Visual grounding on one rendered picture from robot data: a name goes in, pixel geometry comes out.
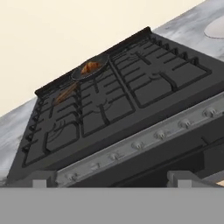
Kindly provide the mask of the black oven door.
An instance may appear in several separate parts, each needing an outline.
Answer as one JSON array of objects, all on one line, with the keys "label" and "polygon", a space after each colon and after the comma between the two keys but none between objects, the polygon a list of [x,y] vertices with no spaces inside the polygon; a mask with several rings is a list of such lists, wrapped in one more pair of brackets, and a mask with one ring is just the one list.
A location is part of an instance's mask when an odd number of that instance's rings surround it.
[{"label": "black oven door", "polygon": [[164,187],[167,172],[201,178],[224,170],[224,116],[174,137],[75,184],[76,187]]}]

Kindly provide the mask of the white round plate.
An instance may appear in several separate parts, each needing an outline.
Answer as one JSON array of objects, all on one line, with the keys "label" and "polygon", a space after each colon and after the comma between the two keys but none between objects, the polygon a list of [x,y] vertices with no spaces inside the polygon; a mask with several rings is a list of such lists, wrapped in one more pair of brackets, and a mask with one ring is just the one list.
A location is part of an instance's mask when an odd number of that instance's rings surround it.
[{"label": "white round plate", "polygon": [[212,39],[224,39],[224,16],[218,17],[211,22],[204,30],[204,33]]}]

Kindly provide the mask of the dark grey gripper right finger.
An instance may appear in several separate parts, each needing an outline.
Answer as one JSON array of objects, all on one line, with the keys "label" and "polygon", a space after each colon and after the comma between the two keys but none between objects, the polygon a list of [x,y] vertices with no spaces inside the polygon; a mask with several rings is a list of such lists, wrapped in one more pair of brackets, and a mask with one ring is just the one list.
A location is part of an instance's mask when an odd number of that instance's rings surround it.
[{"label": "dark grey gripper right finger", "polygon": [[216,187],[215,183],[198,178],[190,171],[168,171],[168,187],[194,188],[194,187]]}]

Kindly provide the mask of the black gas stove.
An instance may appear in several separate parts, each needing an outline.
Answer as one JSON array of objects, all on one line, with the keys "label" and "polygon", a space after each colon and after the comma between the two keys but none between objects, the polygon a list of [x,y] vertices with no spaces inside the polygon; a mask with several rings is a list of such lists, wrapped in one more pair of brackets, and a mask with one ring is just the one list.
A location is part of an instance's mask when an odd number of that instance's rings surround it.
[{"label": "black gas stove", "polygon": [[[143,29],[103,52],[106,68],[60,104],[74,69],[40,88],[7,185],[55,171],[57,187],[75,184],[224,116],[224,62]],[[205,117],[205,109],[217,110]],[[179,127],[183,119],[189,129]],[[165,139],[154,137],[159,130]],[[142,150],[131,147],[144,143]],[[119,160],[112,161],[111,153]],[[92,163],[99,163],[96,171]],[[67,174],[77,173],[76,181]]]}]

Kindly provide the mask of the brown croissant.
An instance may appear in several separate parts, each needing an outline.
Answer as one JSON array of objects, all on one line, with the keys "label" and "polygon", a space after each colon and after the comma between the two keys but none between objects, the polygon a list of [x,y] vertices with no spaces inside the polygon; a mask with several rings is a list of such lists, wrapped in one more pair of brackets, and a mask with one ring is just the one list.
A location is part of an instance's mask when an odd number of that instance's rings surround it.
[{"label": "brown croissant", "polygon": [[81,74],[89,74],[100,66],[99,62],[88,62],[81,70]]}]

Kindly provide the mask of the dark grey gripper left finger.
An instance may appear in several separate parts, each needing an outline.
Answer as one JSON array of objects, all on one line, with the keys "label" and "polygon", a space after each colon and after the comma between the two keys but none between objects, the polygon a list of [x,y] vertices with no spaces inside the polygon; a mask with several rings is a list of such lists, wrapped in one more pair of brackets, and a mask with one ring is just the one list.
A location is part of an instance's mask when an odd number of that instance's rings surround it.
[{"label": "dark grey gripper left finger", "polygon": [[8,187],[48,188],[56,186],[55,171],[35,171],[26,178],[8,184]]}]

